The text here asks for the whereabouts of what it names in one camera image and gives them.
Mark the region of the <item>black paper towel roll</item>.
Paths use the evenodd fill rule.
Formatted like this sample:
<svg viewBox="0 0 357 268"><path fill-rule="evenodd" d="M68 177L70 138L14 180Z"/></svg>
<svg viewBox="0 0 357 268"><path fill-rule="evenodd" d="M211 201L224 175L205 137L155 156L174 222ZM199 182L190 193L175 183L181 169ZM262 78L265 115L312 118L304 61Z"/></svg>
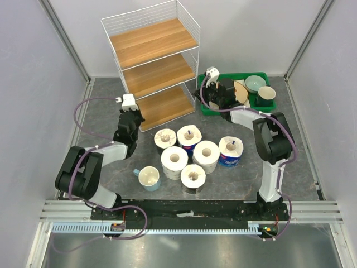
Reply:
<svg viewBox="0 0 357 268"><path fill-rule="evenodd" d="M176 145L176 132L170 128L164 128L156 132L154 135L154 143L161 149L166 149Z"/></svg>

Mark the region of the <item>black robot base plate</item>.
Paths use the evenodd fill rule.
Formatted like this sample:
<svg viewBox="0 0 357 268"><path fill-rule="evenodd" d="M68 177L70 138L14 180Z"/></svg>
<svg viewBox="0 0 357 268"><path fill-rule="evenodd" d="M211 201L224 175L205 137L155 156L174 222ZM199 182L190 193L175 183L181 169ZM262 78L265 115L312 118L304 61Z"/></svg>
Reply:
<svg viewBox="0 0 357 268"><path fill-rule="evenodd" d="M238 200L158 200L127 199L122 205L133 205L123 211L109 212L93 209L90 219L118 221L124 220L126 226L141 229L148 217L147 228L168 229L208 229L208 228L244 228L249 221L286 221L289 218L287 204L282 212L260 215L254 212L256 201Z"/></svg>

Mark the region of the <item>white wire wooden shelf rack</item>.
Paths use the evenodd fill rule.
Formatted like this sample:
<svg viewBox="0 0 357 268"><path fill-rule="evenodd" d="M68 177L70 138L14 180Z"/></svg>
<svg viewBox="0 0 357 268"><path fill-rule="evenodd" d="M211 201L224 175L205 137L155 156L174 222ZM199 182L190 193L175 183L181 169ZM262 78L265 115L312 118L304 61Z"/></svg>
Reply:
<svg viewBox="0 0 357 268"><path fill-rule="evenodd" d="M193 113L200 25L179 1L101 20L127 93L145 121L142 132Z"/></svg>

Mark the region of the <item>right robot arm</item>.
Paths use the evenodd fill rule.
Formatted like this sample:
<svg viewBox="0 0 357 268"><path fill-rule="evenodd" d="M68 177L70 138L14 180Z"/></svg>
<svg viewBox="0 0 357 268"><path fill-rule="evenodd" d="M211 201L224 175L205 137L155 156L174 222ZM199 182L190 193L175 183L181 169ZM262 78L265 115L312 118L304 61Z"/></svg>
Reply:
<svg viewBox="0 0 357 268"><path fill-rule="evenodd" d="M225 96L218 92L217 83L206 76L196 90L195 96L208 109L208 96L217 100L217 111L230 123L242 125L253 131L255 146L263 160L262 184L257 193L254 212L263 220L286 209L283 200L289 197L282 193L285 166L295 161L297 149L283 113L264 113L239 102L227 104Z"/></svg>

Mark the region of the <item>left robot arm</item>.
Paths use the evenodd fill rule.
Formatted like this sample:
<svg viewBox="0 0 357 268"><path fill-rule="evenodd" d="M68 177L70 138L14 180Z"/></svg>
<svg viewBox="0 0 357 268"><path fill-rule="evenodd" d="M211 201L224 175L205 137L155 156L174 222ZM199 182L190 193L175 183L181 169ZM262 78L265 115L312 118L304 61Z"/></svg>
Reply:
<svg viewBox="0 0 357 268"><path fill-rule="evenodd" d="M122 215L121 196L100 184L102 167L131 157L144 118L139 109L120 110L114 140L101 146L69 149L55 180L55 188L103 209L109 219Z"/></svg>

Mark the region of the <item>black roll front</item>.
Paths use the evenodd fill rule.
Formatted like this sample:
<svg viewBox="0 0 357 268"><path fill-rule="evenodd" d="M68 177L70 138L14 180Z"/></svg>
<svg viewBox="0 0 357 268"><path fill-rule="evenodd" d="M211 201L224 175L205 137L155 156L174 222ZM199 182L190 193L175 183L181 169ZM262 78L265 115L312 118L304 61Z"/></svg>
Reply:
<svg viewBox="0 0 357 268"><path fill-rule="evenodd" d="M206 182L204 169L196 164L187 165L181 171L181 183L184 192L197 194L202 191Z"/></svg>

